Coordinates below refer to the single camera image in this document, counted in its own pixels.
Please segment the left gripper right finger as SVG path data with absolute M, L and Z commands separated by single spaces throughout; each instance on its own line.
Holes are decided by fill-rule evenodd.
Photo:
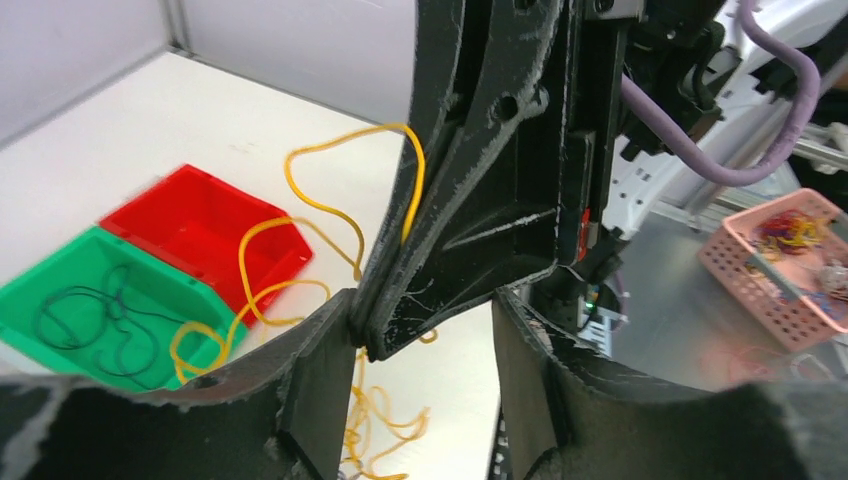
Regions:
M 753 382 L 708 392 L 610 360 L 506 288 L 494 293 L 492 312 L 517 479 L 847 475 L 843 382 Z

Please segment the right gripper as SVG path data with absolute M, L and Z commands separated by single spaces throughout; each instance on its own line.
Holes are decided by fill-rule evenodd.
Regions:
M 574 265 L 601 237 L 632 16 L 612 1 L 417 3 L 407 124 L 387 213 L 353 297 L 373 361 L 445 320 Z

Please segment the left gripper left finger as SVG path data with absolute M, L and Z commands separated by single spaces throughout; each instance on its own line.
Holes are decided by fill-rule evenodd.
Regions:
M 355 349 L 353 293 L 177 390 L 82 376 L 1 380 L 5 479 L 333 479 Z

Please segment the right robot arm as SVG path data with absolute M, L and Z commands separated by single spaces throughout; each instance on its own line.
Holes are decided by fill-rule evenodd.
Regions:
M 571 324 L 619 265 L 614 143 L 674 153 L 743 70 L 718 1 L 421 1 L 407 146 L 352 303 L 384 360 L 501 287 Z

